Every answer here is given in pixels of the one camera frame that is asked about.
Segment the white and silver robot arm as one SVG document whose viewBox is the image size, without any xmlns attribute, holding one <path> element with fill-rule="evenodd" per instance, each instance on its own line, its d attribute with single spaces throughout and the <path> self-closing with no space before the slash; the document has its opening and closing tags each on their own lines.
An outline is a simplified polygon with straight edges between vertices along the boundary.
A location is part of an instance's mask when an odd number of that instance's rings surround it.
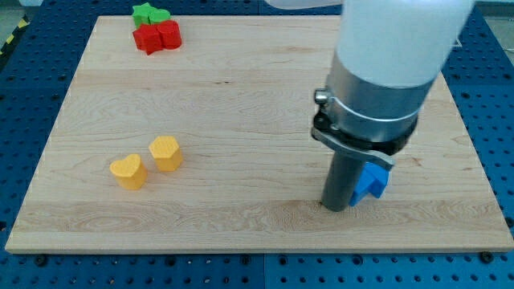
<svg viewBox="0 0 514 289">
<path fill-rule="evenodd" d="M 472 0 L 344 0 L 312 136 L 339 157 L 384 169 L 415 130 Z"/>
</svg>

